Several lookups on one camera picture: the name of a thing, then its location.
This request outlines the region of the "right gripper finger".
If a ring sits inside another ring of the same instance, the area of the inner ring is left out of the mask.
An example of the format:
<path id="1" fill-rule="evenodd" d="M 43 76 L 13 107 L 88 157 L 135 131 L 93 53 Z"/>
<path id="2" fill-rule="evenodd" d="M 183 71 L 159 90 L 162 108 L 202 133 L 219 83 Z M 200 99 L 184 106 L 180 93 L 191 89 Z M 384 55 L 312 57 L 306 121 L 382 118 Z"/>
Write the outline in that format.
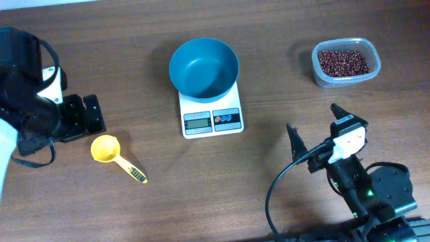
<path id="1" fill-rule="evenodd" d="M 340 120 L 349 115 L 349 112 L 345 111 L 343 108 L 341 108 L 335 103 L 331 104 L 330 109 L 337 120 Z"/>
<path id="2" fill-rule="evenodd" d="M 291 126 L 290 123 L 286 124 L 286 128 L 290 138 L 292 161 L 297 161 L 307 154 L 308 149 L 306 148 L 304 141 L 300 138 L 297 128 Z"/>

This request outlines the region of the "yellow measuring scoop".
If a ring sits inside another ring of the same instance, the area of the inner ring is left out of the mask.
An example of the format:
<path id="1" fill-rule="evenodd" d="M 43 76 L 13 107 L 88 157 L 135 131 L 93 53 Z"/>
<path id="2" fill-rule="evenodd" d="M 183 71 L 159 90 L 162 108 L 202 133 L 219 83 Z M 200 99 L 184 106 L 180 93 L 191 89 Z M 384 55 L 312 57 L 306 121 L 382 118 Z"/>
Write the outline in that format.
<path id="1" fill-rule="evenodd" d="M 91 156 L 100 163 L 117 163 L 128 175 L 136 181 L 146 184 L 146 175 L 120 154 L 121 146 L 118 139 L 110 135 L 101 135 L 91 143 Z"/>

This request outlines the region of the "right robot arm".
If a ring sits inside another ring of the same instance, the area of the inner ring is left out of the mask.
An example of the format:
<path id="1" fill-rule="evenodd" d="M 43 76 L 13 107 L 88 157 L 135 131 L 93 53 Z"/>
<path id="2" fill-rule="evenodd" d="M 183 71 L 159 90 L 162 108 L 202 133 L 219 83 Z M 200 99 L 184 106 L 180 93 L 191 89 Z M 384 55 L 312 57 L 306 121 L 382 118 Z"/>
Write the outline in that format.
<path id="1" fill-rule="evenodd" d="M 330 185 L 353 213 L 356 227 L 347 229 L 344 241 L 417 241 L 404 214 L 417 208 L 408 168 L 389 161 L 364 167 L 357 157 L 368 143 L 368 122 L 337 104 L 330 136 L 308 150 L 296 128 L 286 126 L 295 164 L 307 163 L 311 173 L 324 170 Z"/>

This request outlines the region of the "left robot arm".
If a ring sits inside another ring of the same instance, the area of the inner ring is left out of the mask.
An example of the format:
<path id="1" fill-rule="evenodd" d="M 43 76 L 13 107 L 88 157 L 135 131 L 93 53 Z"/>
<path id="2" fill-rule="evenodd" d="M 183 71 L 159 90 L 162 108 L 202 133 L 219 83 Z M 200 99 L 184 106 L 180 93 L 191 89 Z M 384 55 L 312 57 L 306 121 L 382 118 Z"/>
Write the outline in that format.
<path id="1" fill-rule="evenodd" d="M 67 75 L 46 41 L 16 29 L 1 28 L 1 177 L 10 161 L 27 161 L 44 147 L 56 159 L 56 142 L 67 143 L 105 132 L 94 94 L 64 96 Z"/>

